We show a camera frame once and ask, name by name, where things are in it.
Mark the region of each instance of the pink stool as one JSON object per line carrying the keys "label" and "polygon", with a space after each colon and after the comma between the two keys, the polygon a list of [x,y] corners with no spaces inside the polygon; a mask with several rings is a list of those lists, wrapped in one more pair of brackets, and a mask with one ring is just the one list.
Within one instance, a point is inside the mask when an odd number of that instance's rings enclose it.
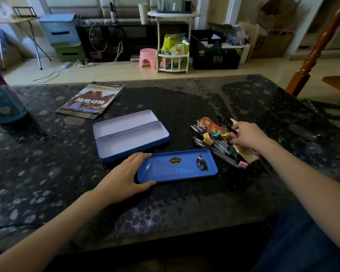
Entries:
{"label": "pink stool", "polygon": [[155,49],[142,49],[140,50],[140,61],[138,66],[142,68],[142,62],[144,60],[149,61],[152,69],[156,69],[156,52]]}

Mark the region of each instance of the green storage drawer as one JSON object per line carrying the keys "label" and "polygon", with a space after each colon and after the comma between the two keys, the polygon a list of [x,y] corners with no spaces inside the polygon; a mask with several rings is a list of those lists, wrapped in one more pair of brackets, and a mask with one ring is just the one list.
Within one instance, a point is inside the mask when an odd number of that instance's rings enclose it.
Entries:
{"label": "green storage drawer", "polygon": [[51,46],[55,49],[58,58],[62,62],[84,61],[86,53],[83,50],[81,42],[74,43],[54,43]]}

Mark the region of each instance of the hand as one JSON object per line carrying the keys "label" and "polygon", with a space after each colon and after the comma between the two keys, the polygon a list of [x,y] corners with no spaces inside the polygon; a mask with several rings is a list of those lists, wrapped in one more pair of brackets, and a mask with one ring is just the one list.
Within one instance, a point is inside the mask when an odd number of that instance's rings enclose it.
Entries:
{"label": "hand", "polygon": [[139,166],[150,156],[151,154],[136,153],[113,168],[92,190],[96,201],[99,201],[105,208],[110,204],[124,201],[137,193],[144,192],[155,185],[154,181],[136,184],[133,180]]}
{"label": "hand", "polygon": [[255,123],[239,121],[233,129],[239,129],[238,137],[231,132],[231,143],[260,151],[271,139]]}

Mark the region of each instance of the person's left hand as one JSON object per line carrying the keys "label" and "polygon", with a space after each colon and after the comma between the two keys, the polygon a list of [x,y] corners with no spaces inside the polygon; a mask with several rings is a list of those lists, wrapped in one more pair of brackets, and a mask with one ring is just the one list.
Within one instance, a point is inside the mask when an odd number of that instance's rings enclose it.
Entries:
{"label": "person's left hand", "polygon": [[151,154],[136,153],[125,159],[120,165],[109,172],[92,191],[96,201],[103,204],[103,208],[149,189],[156,182],[148,181],[136,184],[133,180],[137,169]]}

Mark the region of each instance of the bottle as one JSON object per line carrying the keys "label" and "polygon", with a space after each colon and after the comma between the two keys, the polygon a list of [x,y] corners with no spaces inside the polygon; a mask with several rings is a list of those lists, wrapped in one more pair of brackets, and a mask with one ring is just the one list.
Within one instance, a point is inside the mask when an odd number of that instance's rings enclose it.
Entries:
{"label": "bottle", "polygon": [[111,5],[111,20],[112,20],[112,23],[116,23],[116,14],[114,13],[114,10],[113,10],[113,4],[112,3],[109,3]]}

